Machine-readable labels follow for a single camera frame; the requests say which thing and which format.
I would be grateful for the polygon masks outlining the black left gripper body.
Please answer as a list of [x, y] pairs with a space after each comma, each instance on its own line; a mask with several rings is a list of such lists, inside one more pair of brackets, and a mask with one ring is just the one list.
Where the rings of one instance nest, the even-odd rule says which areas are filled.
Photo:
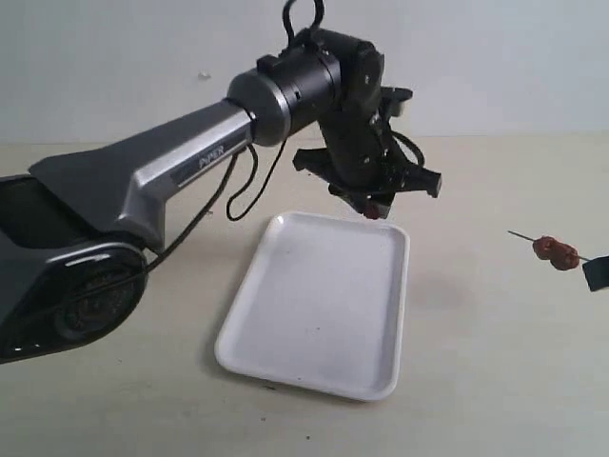
[[350, 196], [410, 191], [439, 196], [442, 176], [427, 169], [420, 154], [415, 162], [406, 157], [388, 120], [379, 112], [362, 117], [333, 111], [319, 125], [325, 146], [299, 149], [293, 159], [297, 171], [307, 170]]

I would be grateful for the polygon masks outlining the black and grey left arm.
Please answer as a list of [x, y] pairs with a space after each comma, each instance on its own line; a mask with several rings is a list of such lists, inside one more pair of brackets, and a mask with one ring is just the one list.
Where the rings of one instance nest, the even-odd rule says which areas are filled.
[[382, 83], [384, 57], [363, 39], [310, 27], [258, 59], [226, 97], [99, 149], [45, 158], [1, 180], [1, 360], [91, 344], [140, 302], [174, 251], [166, 204], [194, 180], [317, 124], [320, 149], [293, 165], [369, 219], [400, 192], [437, 197], [441, 176], [390, 126], [412, 93]]

